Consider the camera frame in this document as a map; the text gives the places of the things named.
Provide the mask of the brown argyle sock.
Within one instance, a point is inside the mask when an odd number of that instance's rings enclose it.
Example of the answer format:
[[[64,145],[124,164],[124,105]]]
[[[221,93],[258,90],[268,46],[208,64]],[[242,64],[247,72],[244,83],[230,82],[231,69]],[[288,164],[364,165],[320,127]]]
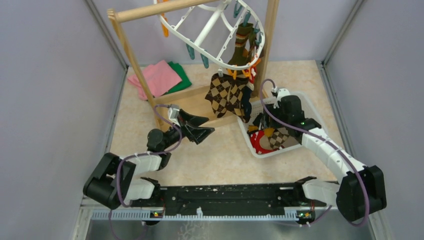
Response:
[[[211,77],[209,90],[204,99],[210,102],[212,111],[217,118],[223,117],[227,112],[227,97],[232,79],[230,75],[220,76],[218,73]]]
[[[227,96],[227,110],[242,119],[244,123],[250,120],[243,106],[244,88],[249,82],[248,78],[230,77],[230,89]]]

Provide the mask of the white clothes clip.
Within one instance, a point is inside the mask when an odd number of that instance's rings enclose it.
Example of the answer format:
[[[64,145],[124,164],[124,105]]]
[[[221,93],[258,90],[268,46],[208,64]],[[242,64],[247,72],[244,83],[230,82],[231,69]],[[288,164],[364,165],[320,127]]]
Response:
[[[218,74],[218,77],[219,77],[219,78],[223,78],[223,77],[224,77],[224,70],[220,67],[220,68],[217,70],[217,74]]]

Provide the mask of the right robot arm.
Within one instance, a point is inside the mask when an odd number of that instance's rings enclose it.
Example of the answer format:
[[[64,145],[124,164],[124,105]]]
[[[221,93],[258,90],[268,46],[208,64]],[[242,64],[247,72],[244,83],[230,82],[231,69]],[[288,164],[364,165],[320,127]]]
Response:
[[[307,206],[316,200],[335,206],[353,225],[387,207],[383,171],[376,165],[366,166],[331,140],[314,118],[305,116],[297,95],[261,104],[269,126],[285,127],[289,136],[314,153],[337,179],[332,183],[309,176],[297,181],[293,192],[297,205]]]

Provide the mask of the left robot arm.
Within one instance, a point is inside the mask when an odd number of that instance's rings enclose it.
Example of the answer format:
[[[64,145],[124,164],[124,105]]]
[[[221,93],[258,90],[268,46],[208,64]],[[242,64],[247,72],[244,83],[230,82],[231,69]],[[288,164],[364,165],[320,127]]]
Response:
[[[147,135],[147,150],[121,157],[107,152],[100,159],[83,187],[83,194],[99,204],[115,210],[128,208],[131,202],[142,200],[154,207],[160,202],[160,185],[150,178],[136,178],[147,172],[160,171],[168,165],[172,151],[184,138],[199,145],[215,128],[205,127],[209,118],[187,113],[177,105],[166,105],[170,124],[167,131],[154,128]]]

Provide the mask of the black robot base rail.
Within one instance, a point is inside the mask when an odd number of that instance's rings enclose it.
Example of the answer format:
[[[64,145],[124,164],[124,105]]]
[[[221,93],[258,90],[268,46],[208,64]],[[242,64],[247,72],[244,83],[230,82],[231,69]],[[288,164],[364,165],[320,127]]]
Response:
[[[130,201],[132,208],[150,210],[149,221],[294,221],[312,223],[327,205],[301,199],[294,183],[226,185],[155,185],[149,199]]]

